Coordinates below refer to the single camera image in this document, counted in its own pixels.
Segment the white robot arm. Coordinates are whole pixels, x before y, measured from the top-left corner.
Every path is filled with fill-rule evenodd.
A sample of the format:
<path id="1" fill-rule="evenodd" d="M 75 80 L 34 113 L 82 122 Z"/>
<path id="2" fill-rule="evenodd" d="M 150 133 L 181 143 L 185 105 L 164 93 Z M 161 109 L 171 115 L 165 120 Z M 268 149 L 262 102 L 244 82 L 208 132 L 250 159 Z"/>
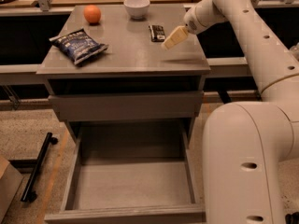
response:
<path id="1" fill-rule="evenodd" d="M 164 41 L 171 49 L 228 21 L 261 99 L 215 109 L 203 131 L 207 224 L 285 224 L 278 182 L 280 161 L 299 148 L 298 61 L 254 7 L 258 0 L 202 0 Z"/>

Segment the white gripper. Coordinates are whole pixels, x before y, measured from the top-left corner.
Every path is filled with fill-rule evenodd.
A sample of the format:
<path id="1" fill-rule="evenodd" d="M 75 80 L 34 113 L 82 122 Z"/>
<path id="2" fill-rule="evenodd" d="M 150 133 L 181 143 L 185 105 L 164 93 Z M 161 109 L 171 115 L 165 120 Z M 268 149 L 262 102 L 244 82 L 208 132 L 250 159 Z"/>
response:
<path id="1" fill-rule="evenodd" d="M 198 35 L 211 26 L 228 20 L 214 5 L 213 0 L 202 0 L 191 7 L 184 16 L 185 26 L 176 27 L 162 43 L 163 49 L 171 49 L 186 40 L 190 34 Z"/>

